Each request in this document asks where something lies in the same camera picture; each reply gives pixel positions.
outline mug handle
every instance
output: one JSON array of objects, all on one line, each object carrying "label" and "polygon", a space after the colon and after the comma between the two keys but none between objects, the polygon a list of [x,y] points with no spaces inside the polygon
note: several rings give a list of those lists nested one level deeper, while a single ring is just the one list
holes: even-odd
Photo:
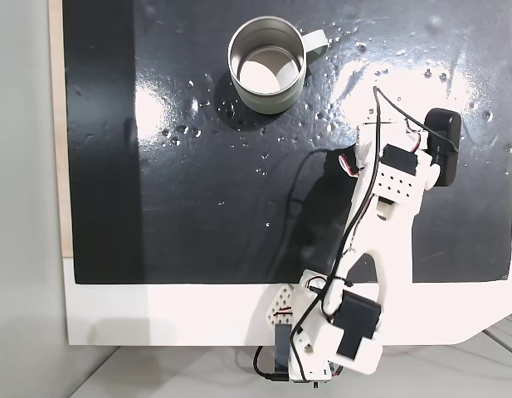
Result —
[{"label": "mug handle", "polygon": [[307,54],[307,65],[315,62],[321,56],[324,56],[328,50],[328,38],[323,30],[314,31],[302,36],[305,54]]}]

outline mug rim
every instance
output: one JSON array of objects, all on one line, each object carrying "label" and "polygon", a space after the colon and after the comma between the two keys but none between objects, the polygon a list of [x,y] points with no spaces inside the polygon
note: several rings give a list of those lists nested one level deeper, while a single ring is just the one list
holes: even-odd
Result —
[{"label": "mug rim", "polygon": [[[294,80],[292,80],[289,85],[287,85],[286,87],[284,87],[283,89],[280,89],[279,91],[276,91],[275,93],[259,93],[257,91],[254,91],[254,90],[250,90],[248,89],[247,87],[245,87],[240,81],[239,79],[237,78],[237,75],[235,73],[233,73],[233,70],[232,70],[232,47],[233,47],[233,42],[236,40],[237,36],[239,35],[239,33],[245,28],[247,27],[248,25],[250,25],[251,23],[254,23],[254,22],[257,22],[257,21],[260,21],[261,19],[274,19],[274,20],[277,20],[277,21],[280,21],[280,22],[283,22],[284,24],[288,25],[289,27],[292,28],[292,30],[296,33],[296,35],[298,36],[298,38],[300,39],[300,43],[302,44],[302,51],[303,51],[303,61],[302,61],[302,65],[300,67],[300,70],[298,71],[298,75],[295,77]],[[251,93],[251,94],[254,94],[254,95],[259,95],[261,97],[274,97],[274,96],[277,96],[277,95],[280,95],[280,94],[283,94],[285,93],[287,90],[291,89],[292,87],[294,87],[294,85],[296,83],[298,83],[298,80],[300,79],[300,77],[302,76],[302,71],[303,69],[306,68],[306,58],[307,55],[305,53],[305,46],[304,46],[304,41],[302,40],[302,36],[300,34],[300,32],[298,32],[298,29],[296,29],[296,27],[290,23],[289,21],[283,19],[283,18],[280,18],[280,17],[273,17],[272,15],[266,15],[266,16],[263,16],[263,17],[256,17],[256,18],[253,18],[251,19],[250,21],[246,21],[245,23],[243,23],[237,30],[236,32],[233,34],[232,36],[232,39],[230,40],[230,44],[228,46],[228,69],[230,70],[230,76],[234,79],[235,83],[237,83],[240,87],[242,87],[245,91]]]}]

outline mug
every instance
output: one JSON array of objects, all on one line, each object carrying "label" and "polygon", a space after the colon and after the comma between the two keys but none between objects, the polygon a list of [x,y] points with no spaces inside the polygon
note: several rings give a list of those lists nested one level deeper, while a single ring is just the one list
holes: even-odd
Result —
[{"label": "mug", "polygon": [[327,49],[322,30],[301,36],[284,19],[258,17],[233,35],[228,67],[246,106],[260,114],[278,114],[298,100],[307,65]]}]

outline table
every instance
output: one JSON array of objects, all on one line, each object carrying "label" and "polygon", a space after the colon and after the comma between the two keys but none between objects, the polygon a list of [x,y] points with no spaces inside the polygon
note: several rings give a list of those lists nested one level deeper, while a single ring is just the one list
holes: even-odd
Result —
[{"label": "table", "polygon": [[[512,7],[479,4],[67,0],[66,96],[53,2],[70,343],[271,344],[262,314],[276,283],[327,272],[353,191],[314,155],[288,202],[294,175],[310,151],[354,142],[374,84],[418,119],[445,107],[465,120],[456,183],[424,198],[414,284],[383,342],[459,342],[511,313]],[[332,41],[273,118],[237,100],[225,61],[236,28],[263,14]],[[368,259],[352,278],[375,299]]]}]

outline wire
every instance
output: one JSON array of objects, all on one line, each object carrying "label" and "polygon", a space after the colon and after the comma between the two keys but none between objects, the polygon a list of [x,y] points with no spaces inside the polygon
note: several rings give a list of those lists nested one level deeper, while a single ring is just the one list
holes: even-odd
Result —
[{"label": "wire", "polygon": [[256,371],[256,373],[261,376],[261,377],[264,377],[266,378],[267,380],[270,380],[271,379],[271,374],[270,373],[265,373],[263,371],[260,370],[259,366],[258,366],[258,361],[259,361],[259,355],[261,354],[261,350],[263,349],[263,346],[259,346],[257,349],[256,349],[256,353],[254,354],[254,371]]},{"label": "wire", "polygon": [[512,347],[507,345],[506,343],[502,342],[497,338],[494,334],[492,334],[488,329],[485,329],[482,331],[486,336],[491,338],[494,342],[502,346],[506,351],[508,351],[510,354],[512,354]]},{"label": "wire", "polygon": [[309,288],[309,286],[310,286],[310,284],[311,284],[311,282],[312,282],[313,280],[317,280],[317,279],[322,279],[324,282],[326,282],[326,278],[325,278],[325,277],[320,276],[320,275],[317,275],[317,276],[314,276],[313,278],[309,279],[309,280],[305,283],[305,287],[308,289],[308,288]]},{"label": "wire", "polygon": [[380,89],[377,89],[377,92],[390,104],[390,106],[392,106],[397,112],[399,112],[400,114],[402,114],[403,116],[405,116],[405,118],[409,119],[411,122],[413,122],[414,124],[416,124],[417,126],[421,127],[422,129],[426,130],[428,133],[431,133],[432,135],[438,137],[439,139],[441,139],[442,141],[446,142],[446,143],[449,143],[451,145],[451,149],[453,150],[453,152],[458,152],[458,148],[456,147],[456,145],[448,138],[446,137],[442,137],[439,133],[437,133],[436,131],[432,130],[432,129],[429,129],[425,124],[422,124],[420,122],[418,122],[416,119],[414,119],[410,114],[408,114],[407,112],[405,112],[403,109],[399,108],[396,104],[394,104],[390,99],[388,99],[388,97],[380,90]]},{"label": "wire", "polygon": [[376,176],[378,175],[378,169],[379,169],[379,153],[381,152],[381,105],[379,103],[378,98],[378,91],[379,88],[377,86],[373,87],[373,96],[375,98],[376,107],[377,107],[377,118],[376,118],[376,128],[375,128],[375,154],[374,154],[374,160],[373,160],[373,174],[372,179],[370,180],[370,183],[368,184],[368,189],[366,191],[366,194],[364,195],[364,199],[361,202],[357,212],[354,215],[354,218],[351,220],[351,222],[348,224],[348,227],[344,231],[344,235],[342,239],[340,240],[339,249],[337,250],[337,255],[335,257],[333,268],[331,269],[331,273],[329,274],[329,277],[327,279],[326,284],[320,290],[320,292],[316,295],[316,298],[313,300],[313,302],[310,304],[310,306],[305,310],[305,312],[300,317],[299,321],[296,323],[296,325],[293,327],[290,336],[290,347],[292,348],[293,353],[295,354],[296,361],[298,362],[298,367],[300,368],[300,374],[302,376],[302,380],[307,382],[308,380],[305,378],[304,373],[304,367],[302,365],[302,362],[300,360],[300,357],[298,355],[298,351],[296,350],[296,345],[294,341],[294,336],[300,329],[301,324],[307,319],[307,316],[313,311],[313,308],[316,306],[316,304],[322,300],[325,295],[327,294],[329,290],[329,286],[335,279],[335,276],[337,274],[337,269],[340,264],[340,260],[343,257],[344,247],[346,246],[346,242],[348,240],[349,234],[352,232],[353,228],[355,227],[355,224],[359,221],[359,218],[363,214],[363,210],[366,207],[366,205],[370,201],[370,196],[372,195],[373,186],[375,184]]}]

